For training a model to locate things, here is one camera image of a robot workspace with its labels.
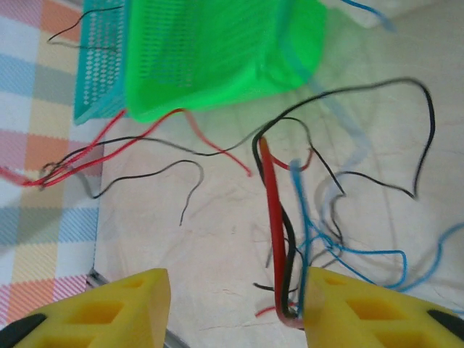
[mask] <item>yellow plastic part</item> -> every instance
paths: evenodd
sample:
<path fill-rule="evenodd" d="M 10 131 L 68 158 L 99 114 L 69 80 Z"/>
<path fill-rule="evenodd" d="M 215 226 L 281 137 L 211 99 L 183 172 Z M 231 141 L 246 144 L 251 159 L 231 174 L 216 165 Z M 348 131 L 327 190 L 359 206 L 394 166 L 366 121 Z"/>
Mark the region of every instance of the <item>yellow plastic part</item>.
<path fill-rule="evenodd" d="M 463 342 L 428 310 L 436 304 L 321 268 L 309 269 L 304 330 L 310 348 L 455 348 Z"/>
<path fill-rule="evenodd" d="M 148 270 L 32 312 L 48 318 L 14 348 L 163 347 L 169 307 L 167 271 Z"/>

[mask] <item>teal plastic basket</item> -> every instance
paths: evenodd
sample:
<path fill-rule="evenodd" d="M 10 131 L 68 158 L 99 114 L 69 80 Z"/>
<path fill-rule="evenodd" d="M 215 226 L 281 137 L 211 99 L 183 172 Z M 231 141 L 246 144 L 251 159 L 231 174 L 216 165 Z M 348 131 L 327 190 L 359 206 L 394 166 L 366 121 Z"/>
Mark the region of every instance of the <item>teal plastic basket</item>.
<path fill-rule="evenodd" d="M 80 33 L 74 123 L 114 117 L 125 107 L 125 48 L 130 0 L 85 0 Z M 108 11 L 98 11 L 121 7 Z"/>

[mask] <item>plaid cloth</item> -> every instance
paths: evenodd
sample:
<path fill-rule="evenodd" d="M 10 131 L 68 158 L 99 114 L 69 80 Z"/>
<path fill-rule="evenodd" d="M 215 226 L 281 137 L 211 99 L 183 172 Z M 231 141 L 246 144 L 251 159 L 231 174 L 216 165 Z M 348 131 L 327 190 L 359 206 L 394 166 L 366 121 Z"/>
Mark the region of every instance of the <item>plaid cloth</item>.
<path fill-rule="evenodd" d="M 0 165 L 37 178 L 102 128 L 73 126 L 78 50 L 46 43 L 79 17 L 51 0 L 0 1 Z M 77 27 L 57 40 L 77 44 L 79 35 Z M 96 190 L 101 171 L 86 171 Z M 42 192 L 0 181 L 0 328 L 85 289 L 98 214 L 76 178 Z"/>

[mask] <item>white tile floor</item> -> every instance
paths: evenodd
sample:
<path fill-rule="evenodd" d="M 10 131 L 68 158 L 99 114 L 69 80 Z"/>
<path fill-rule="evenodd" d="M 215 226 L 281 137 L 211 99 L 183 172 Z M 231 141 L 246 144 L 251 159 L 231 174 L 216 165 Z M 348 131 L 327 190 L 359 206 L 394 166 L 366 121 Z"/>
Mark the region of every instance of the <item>white tile floor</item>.
<path fill-rule="evenodd" d="M 463 22 L 461 0 L 443 1 L 397 20 L 397 35 L 381 28 L 363 30 L 332 14 L 326 55 L 317 76 L 325 88 L 335 88 L 409 75 L 425 82 L 433 94 L 436 138 L 420 179 L 420 199 L 415 202 L 350 178 L 344 181 L 349 198 L 339 203 L 349 245 L 401 248 L 410 258 L 412 276 L 429 265 L 439 234 L 464 220 Z M 196 118 L 211 140 L 226 147 L 310 93 L 302 88 Z M 373 151 L 357 169 L 411 188 L 428 135 L 428 114 L 420 91 L 410 86 L 388 87 L 337 100 L 373 143 Z M 351 154 L 349 136 L 324 104 L 304 107 L 294 116 L 308 123 L 314 144 L 335 169 Z M 125 121 L 107 138 L 138 134 L 145 127 Z M 209 150 L 180 115 L 168 120 L 156 136 Z M 280 124 L 268 140 L 274 155 L 284 162 L 307 154 L 304 133 L 293 123 Z M 106 152 L 115 146 L 108 146 Z M 154 144 L 137 144 L 108 162 L 103 186 L 118 176 L 148 173 L 184 158 L 194 158 L 204 166 L 205 181 L 193 195 L 182 227 L 178 226 L 180 213 L 198 178 L 193 165 L 116 184 L 101 199 L 96 269 L 115 280 L 149 268 L 167 268 L 172 287 L 169 327 L 192 347 L 305 347 L 304 334 L 285 328 L 275 315 L 254 317 L 257 309 L 272 302 L 271 294 L 252 286 L 254 281 L 272 285 L 272 268 L 264 269 L 270 246 L 268 212 L 250 143 L 233 153 L 253 169 L 252 178 L 227 157 L 194 158 Z M 322 165 L 313 161 L 304 178 L 309 197 L 325 177 Z M 278 183 L 301 236 L 289 174 L 279 170 Z M 413 294 L 463 308 L 463 247 L 464 232 L 445 246 L 436 276 Z M 385 257 L 347 256 L 347 262 L 379 282 L 399 274 L 398 267 Z M 346 272 L 338 265 L 332 269 Z"/>

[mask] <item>red wire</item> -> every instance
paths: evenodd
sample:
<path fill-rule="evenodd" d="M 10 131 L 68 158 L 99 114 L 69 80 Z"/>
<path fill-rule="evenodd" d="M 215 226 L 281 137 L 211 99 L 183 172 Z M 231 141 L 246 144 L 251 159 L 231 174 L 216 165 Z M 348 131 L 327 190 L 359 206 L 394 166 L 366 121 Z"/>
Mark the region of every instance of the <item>red wire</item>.
<path fill-rule="evenodd" d="M 41 178 L 39 180 L 33 181 L 26 177 L 25 175 L 20 175 L 18 173 L 15 173 L 8 168 L 0 167 L 0 177 L 7 179 L 8 181 L 11 181 L 13 183 L 16 183 L 17 185 L 21 186 L 53 186 L 56 185 L 57 183 L 63 181 L 64 179 L 70 177 L 71 175 L 76 174 L 77 172 L 80 172 L 88 167 L 92 167 L 94 165 L 97 165 L 99 163 L 106 162 L 107 160 L 112 159 L 113 157 L 117 156 L 119 153 L 127 149 L 129 146 L 133 145 L 137 141 L 140 140 L 140 138 L 143 138 L 145 136 L 148 136 L 150 133 L 155 131 L 162 122 L 164 122 L 169 116 L 177 113 L 177 112 L 184 112 L 192 130 L 195 132 L 195 134 L 207 145 L 211 146 L 213 149 L 224 153 L 226 156 L 230 157 L 232 160 L 237 162 L 241 167 L 243 167 L 246 170 L 246 173 L 248 176 L 252 175 L 252 171 L 244 165 L 239 159 L 237 159 L 235 156 L 232 154 L 229 154 L 226 150 L 221 149 L 219 146 L 215 145 L 212 143 L 209 139 L 207 139 L 204 134 L 200 131 L 198 125 L 196 124 L 196 121 L 193 117 L 193 115 L 187 110 L 187 109 L 174 109 L 171 112 L 168 112 L 166 115 L 161 117 L 157 122 L 155 122 L 150 128 L 148 128 L 144 133 L 142 133 L 139 137 L 132 139 L 128 143 L 122 145 L 118 149 L 114 150 L 111 154 L 108 154 L 106 156 L 103 156 L 101 158 L 95 159 L 94 161 L 84 163 L 83 165 L 80 165 L 76 168 L 73 168 L 69 172 L 66 172 L 65 174 L 59 176 L 58 178 L 55 178 L 52 181 L 49 181 L 50 178 L 54 178 L 58 176 L 66 167 L 69 167 L 72 163 L 80 160 L 81 158 L 85 157 L 92 149 L 96 146 L 96 144 L 100 141 L 101 138 L 108 132 L 108 130 L 118 121 L 120 120 L 124 114 L 126 113 L 126 110 L 123 109 L 121 110 L 115 118 L 113 118 L 108 125 L 106 125 L 103 130 L 99 133 L 99 135 L 86 147 L 85 150 L 83 150 L 80 154 L 76 154 L 74 157 L 71 157 L 68 161 L 62 164 L 62 166 L 58 167 L 50 176 L 47 176 L 45 178 Z"/>
<path fill-rule="evenodd" d="M 76 167 L 76 168 L 70 170 L 69 172 L 63 174 L 62 176 L 60 176 L 60 177 L 58 177 L 58 178 L 56 178 L 56 179 L 54 179 L 52 181 L 49 181 L 49 182 L 45 183 L 44 186 L 48 187 L 48 186 L 56 185 L 60 181 L 63 181 L 64 179 L 70 177 L 71 175 L 76 174 L 77 172 L 80 172 L 80 171 L 82 171 L 82 170 L 84 170 L 84 169 L 86 169 L 88 167 L 92 167 L 93 165 L 97 165 L 99 163 L 106 162 L 107 160 L 112 159 L 113 157 L 117 156 L 119 153 L 121 153 L 122 151 L 127 149 L 129 146 L 131 146 L 132 144 L 139 141 L 140 138 L 148 136 L 151 132 L 153 132 L 155 129 L 157 129 L 160 126 L 160 124 L 163 121 L 165 121 L 169 116 L 174 115 L 177 112 L 183 112 L 183 111 L 184 111 L 184 109 L 174 109 L 173 111 L 168 112 L 166 115 L 161 117 L 157 122 L 153 123 L 153 125 L 150 128 L 148 128 L 144 133 L 142 133 L 140 136 L 138 136 L 135 139 L 132 139 L 131 141 L 128 141 L 127 143 L 125 143 L 124 145 L 119 147 L 118 149 L 114 150 L 111 154 L 108 154 L 106 156 L 95 159 L 95 160 L 93 160 L 91 162 L 87 162 L 87 163 L 85 163 L 83 165 L 80 165 L 79 167 Z"/>
<path fill-rule="evenodd" d="M 98 136 L 96 136 L 96 138 L 86 147 L 85 150 L 83 150 L 81 153 L 79 154 L 76 154 L 74 157 L 71 157 L 68 161 L 66 161 L 65 163 L 63 163 L 60 167 L 58 167 L 54 173 L 52 173 L 50 176 L 46 177 L 46 178 L 42 178 L 38 181 L 42 181 L 39 185 L 41 185 L 45 180 L 50 180 L 51 178 L 54 178 L 56 177 L 58 174 L 60 174 L 65 168 L 69 167 L 72 163 L 80 160 L 81 158 L 85 157 L 89 152 L 91 152 L 96 144 L 104 137 L 104 135 L 106 133 L 108 133 L 108 131 L 112 128 L 113 125 L 115 125 L 115 123 L 117 121 L 119 121 L 121 118 L 124 117 L 126 113 L 126 110 L 125 109 L 122 109 L 121 111 L 119 111 L 119 113 L 116 115 L 116 117 L 114 117 L 101 131 L 100 133 L 98 134 Z"/>
<path fill-rule="evenodd" d="M 299 172 L 304 172 L 310 166 L 313 155 L 314 155 L 314 151 L 310 149 L 310 155 L 308 156 L 306 163 L 298 169 Z M 272 154 L 271 154 L 271 157 L 273 158 L 273 162 L 276 165 L 278 165 L 280 168 L 290 171 L 289 165 L 286 165 L 285 163 L 280 161 L 278 158 L 275 158 Z"/>
<path fill-rule="evenodd" d="M 221 149 L 218 145 L 212 143 L 209 139 L 207 139 L 204 134 L 200 131 L 198 128 L 198 125 L 196 124 L 196 121 L 194 119 L 194 116 L 191 114 L 190 111 L 187 109 L 183 110 L 186 118 L 188 120 L 188 123 L 190 123 L 191 129 L 195 132 L 196 136 L 198 136 L 206 145 L 211 146 L 213 149 L 219 151 L 220 153 L 224 154 L 227 157 L 230 157 L 233 161 L 237 162 L 238 165 L 240 165 L 242 168 L 245 169 L 246 174 L 248 176 L 252 176 L 252 171 L 242 162 L 240 161 L 237 157 L 233 156 L 232 154 L 228 153 L 226 150 Z"/>
<path fill-rule="evenodd" d="M 169 116 L 171 116 L 171 115 L 173 115 L 173 114 L 175 114 L 177 112 L 183 112 L 184 113 L 184 115 L 186 116 L 188 122 L 190 123 L 190 126 L 191 126 L 192 130 L 195 132 L 195 134 L 203 142 L 205 142 L 207 145 L 211 146 L 213 149 L 216 149 L 219 152 L 222 152 L 222 153 L 226 154 L 227 156 L 229 156 L 232 160 L 236 161 L 240 166 L 242 166 L 246 170 L 248 176 L 251 176 L 252 171 L 246 165 L 244 165 L 242 162 L 240 162 L 239 159 L 237 159 L 232 154 L 227 153 L 225 150 L 221 149 L 219 146 L 215 145 L 214 143 L 212 143 L 210 140 L 208 140 L 204 136 L 204 134 L 200 131 L 198 125 L 196 124 L 196 121 L 195 121 L 195 119 L 194 119 L 194 117 L 193 117 L 193 115 L 191 114 L 190 111 L 188 111 L 187 109 L 179 108 L 179 109 L 174 109 L 171 112 L 168 112 L 166 115 L 161 117 L 157 122 L 155 122 L 150 128 L 148 128 L 144 133 L 142 133 L 138 138 L 132 139 L 128 143 L 122 145 L 119 149 L 114 150 L 111 154 L 108 154 L 107 156 L 103 156 L 101 158 L 95 159 L 94 161 L 85 163 L 83 165 L 80 165 L 79 167 L 76 167 L 76 168 L 72 169 L 69 172 L 65 173 L 64 175 L 56 178 L 55 180 L 52 180 L 52 181 L 49 181 L 49 182 L 45 183 L 45 187 L 53 186 L 53 185 L 59 183 L 60 181 L 63 181 L 64 179 L 68 178 L 69 176 L 71 176 L 73 174 L 76 174 L 77 172 L 79 172 L 81 170 L 86 169 L 87 167 L 91 167 L 93 165 L 96 165 L 96 164 L 99 164 L 99 163 L 102 163 L 102 162 L 105 162 L 107 160 L 112 159 L 113 157 L 117 156 L 119 153 L 121 153 L 122 151 L 127 149 L 129 146 L 136 143 L 138 140 L 140 140 L 140 138 L 143 138 L 144 136 L 148 136 L 150 133 L 155 131 L 160 126 L 160 124 L 162 122 L 164 122 Z M 116 118 L 118 118 L 118 119 L 121 118 L 124 115 L 124 113 L 125 113 L 125 111 L 123 110 L 123 112 L 120 112 L 120 114 L 118 114 L 118 116 L 115 117 L 115 119 Z M 114 122 L 113 121 L 107 127 L 105 127 L 105 129 L 100 133 L 99 138 L 101 138 L 104 135 L 104 133 L 106 133 L 111 128 L 112 124 L 115 123 L 115 121 Z M 88 148 L 85 150 L 85 152 L 88 153 L 89 151 L 91 151 L 91 148 L 89 149 L 89 147 L 90 146 L 92 146 L 92 148 L 95 147 L 95 144 L 98 142 L 98 140 L 99 139 L 97 139 L 96 141 L 94 140 L 92 142 L 92 144 L 89 145 Z"/>
<path fill-rule="evenodd" d="M 285 267 L 286 253 L 283 241 L 283 221 L 281 201 L 278 196 L 276 173 L 272 161 L 272 155 L 269 152 L 269 146 L 264 137 L 260 138 L 260 152 L 262 158 L 262 172 L 268 195 L 270 234 L 273 244 L 274 260 L 274 302 L 275 311 L 279 320 L 292 328 L 302 328 L 303 323 L 300 319 L 287 318 L 282 312 L 282 284 L 283 270 Z"/>

